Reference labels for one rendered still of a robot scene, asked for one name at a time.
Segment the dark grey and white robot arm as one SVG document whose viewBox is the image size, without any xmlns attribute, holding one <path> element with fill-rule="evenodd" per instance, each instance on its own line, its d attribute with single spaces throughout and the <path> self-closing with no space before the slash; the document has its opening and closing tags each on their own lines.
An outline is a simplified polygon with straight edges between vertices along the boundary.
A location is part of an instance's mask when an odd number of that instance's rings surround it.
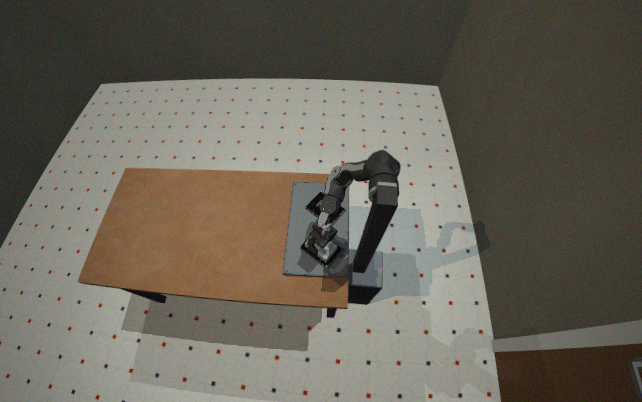
<svg viewBox="0 0 642 402">
<path fill-rule="evenodd" d="M 366 161 L 345 163 L 340 167 L 335 166 L 325 183 L 324 197 L 319 205 L 320 215 L 312 228 L 322 236 L 326 235 L 326 230 L 332 227 L 331 219 L 338 214 L 345 190 L 352 184 L 353 177 L 358 182 L 369 180 L 368 198 L 372 203 L 378 186 L 397 188 L 399 196 L 399 182 L 396 179 L 401 168 L 399 166 L 399 161 L 385 150 L 374 152 Z M 337 186 L 335 182 L 338 182 L 337 184 L 340 186 Z"/>
</svg>

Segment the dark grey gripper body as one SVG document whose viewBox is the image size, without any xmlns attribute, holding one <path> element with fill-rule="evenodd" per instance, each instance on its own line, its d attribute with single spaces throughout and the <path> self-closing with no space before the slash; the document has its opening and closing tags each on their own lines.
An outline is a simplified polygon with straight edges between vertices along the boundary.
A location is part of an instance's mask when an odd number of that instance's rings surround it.
<svg viewBox="0 0 642 402">
<path fill-rule="evenodd" d="M 325 232 L 326 235 L 324 237 L 314 229 L 311 231 L 311 233 L 309 237 L 312 235 L 311 238 L 315 241 L 315 244 L 317 244 L 319 247 L 323 249 L 327 245 L 327 243 L 330 242 L 335 237 L 335 235 L 337 234 L 337 230 L 333 227 L 329 227 L 326 230 Z"/>
</svg>

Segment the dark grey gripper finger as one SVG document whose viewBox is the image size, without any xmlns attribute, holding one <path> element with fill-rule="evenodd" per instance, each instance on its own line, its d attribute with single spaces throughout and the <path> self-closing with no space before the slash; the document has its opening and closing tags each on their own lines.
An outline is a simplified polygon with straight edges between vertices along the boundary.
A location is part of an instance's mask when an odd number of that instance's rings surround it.
<svg viewBox="0 0 642 402">
<path fill-rule="evenodd" d="M 307 243 L 310 247 L 308 246 L 307 249 L 309 249 L 310 252 L 312 252 L 314 255 L 317 256 L 318 255 L 318 249 L 314 246 L 315 241 L 311 238 L 311 236 L 308 239 L 308 243 Z"/>
</svg>

